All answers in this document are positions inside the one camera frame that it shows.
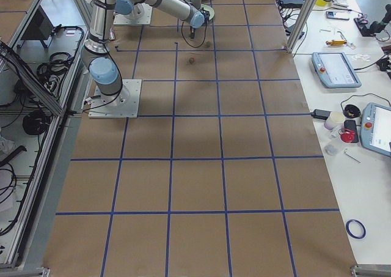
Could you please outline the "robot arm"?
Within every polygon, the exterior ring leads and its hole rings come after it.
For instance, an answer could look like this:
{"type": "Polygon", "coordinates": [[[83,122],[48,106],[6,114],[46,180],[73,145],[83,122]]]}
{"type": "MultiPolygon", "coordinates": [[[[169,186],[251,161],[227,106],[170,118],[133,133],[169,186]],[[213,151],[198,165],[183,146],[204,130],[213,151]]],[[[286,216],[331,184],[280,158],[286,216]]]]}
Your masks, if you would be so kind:
{"type": "Polygon", "coordinates": [[[92,6],[89,35],[81,59],[96,82],[103,105],[126,99],[119,69],[112,59],[108,41],[114,39],[113,24],[137,26],[150,24],[154,8],[187,22],[197,29],[208,22],[202,0],[87,0],[92,6]]]}

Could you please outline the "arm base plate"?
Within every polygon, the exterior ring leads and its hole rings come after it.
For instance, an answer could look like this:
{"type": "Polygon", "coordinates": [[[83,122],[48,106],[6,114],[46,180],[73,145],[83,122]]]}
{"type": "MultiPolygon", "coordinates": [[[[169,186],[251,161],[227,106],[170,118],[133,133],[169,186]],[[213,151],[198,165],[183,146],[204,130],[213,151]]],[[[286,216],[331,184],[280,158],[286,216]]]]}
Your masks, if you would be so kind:
{"type": "Polygon", "coordinates": [[[119,97],[109,103],[115,98],[115,95],[112,97],[102,95],[98,86],[96,86],[94,95],[99,95],[99,97],[92,100],[92,110],[89,111],[88,116],[91,119],[136,118],[138,116],[141,88],[141,79],[124,79],[119,97]]]}
{"type": "Polygon", "coordinates": [[[152,20],[153,8],[148,4],[138,4],[133,7],[130,14],[116,14],[114,25],[116,26],[141,26],[149,25],[152,20]]]}

